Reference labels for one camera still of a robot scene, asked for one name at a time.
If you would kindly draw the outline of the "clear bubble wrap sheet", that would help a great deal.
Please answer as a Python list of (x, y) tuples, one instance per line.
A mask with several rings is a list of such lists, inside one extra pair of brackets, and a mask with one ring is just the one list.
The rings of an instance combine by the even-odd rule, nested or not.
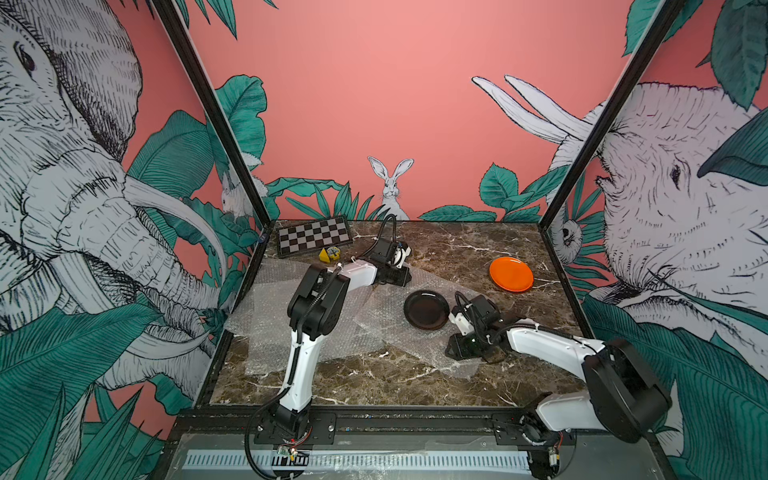
[(292, 260), (264, 259), (254, 283), (228, 317), (226, 329), (241, 336), (276, 330), (281, 338), (289, 329), (287, 306), (308, 267)]

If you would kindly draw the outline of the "black dinner plate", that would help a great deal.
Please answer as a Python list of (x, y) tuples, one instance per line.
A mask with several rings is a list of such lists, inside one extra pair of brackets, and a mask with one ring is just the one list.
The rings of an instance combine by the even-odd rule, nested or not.
[(441, 294), (432, 290), (417, 290), (406, 298), (403, 313), (413, 327), (433, 331), (441, 329), (448, 322), (450, 309)]

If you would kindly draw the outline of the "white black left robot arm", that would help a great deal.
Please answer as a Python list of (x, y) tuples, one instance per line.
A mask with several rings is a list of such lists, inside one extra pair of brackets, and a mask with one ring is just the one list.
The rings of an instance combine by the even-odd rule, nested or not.
[(338, 324), (347, 294), (376, 284), (407, 285), (410, 254), (404, 241), (378, 240), (363, 256), (345, 264), (308, 268), (287, 308), (291, 353), (279, 393), (280, 412), (299, 414), (308, 409), (322, 344)]

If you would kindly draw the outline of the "pink bubble bundle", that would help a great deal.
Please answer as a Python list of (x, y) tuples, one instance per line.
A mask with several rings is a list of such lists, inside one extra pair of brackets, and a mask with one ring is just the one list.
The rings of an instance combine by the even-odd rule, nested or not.
[[(356, 309), (364, 301), (359, 291), (368, 288), (372, 287), (359, 288), (347, 294), (340, 319), (322, 345), (321, 361), (368, 353), (383, 346), (383, 341), (375, 339), (352, 320)], [(276, 330), (244, 337), (248, 339), (248, 374), (262, 375), (286, 369), (291, 351), (290, 328), (283, 332), (281, 338), (278, 338)]]

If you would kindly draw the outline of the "bubble plate bundle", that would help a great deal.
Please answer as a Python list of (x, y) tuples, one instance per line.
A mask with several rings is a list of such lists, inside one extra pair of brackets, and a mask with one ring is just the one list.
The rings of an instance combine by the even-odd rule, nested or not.
[(477, 296), (478, 292), (423, 269), (412, 267), (410, 273), (412, 279), (404, 287), (387, 284), (361, 289), (359, 292), (364, 301), (356, 309), (352, 320), (385, 345), (398, 348), (447, 375), (457, 378), (473, 376), (481, 364), (479, 359), (457, 361), (445, 355), (449, 338), (459, 329), (448, 322), (438, 330), (420, 330), (406, 320), (404, 302), (409, 294), (417, 290), (430, 290), (439, 293), (450, 306), (454, 306), (457, 291), (469, 299)]

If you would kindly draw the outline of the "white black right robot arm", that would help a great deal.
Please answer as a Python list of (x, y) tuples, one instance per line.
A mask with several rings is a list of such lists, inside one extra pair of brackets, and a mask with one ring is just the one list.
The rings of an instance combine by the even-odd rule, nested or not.
[(457, 291), (454, 299), (448, 320), (459, 332), (449, 339), (449, 358), (484, 358), (498, 349), (536, 357), (584, 382), (578, 392), (544, 395), (515, 420), (532, 445), (550, 446), (571, 430), (605, 431), (636, 443), (672, 407), (669, 390), (625, 339), (605, 342), (529, 318), (504, 319), (483, 295), (468, 299)]

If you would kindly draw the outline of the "orange dinner plate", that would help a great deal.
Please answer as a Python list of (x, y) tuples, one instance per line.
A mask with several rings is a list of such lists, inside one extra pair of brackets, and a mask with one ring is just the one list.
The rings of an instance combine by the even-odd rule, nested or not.
[(530, 267), (513, 257), (497, 258), (489, 266), (492, 281), (505, 291), (522, 293), (534, 285), (534, 275)]

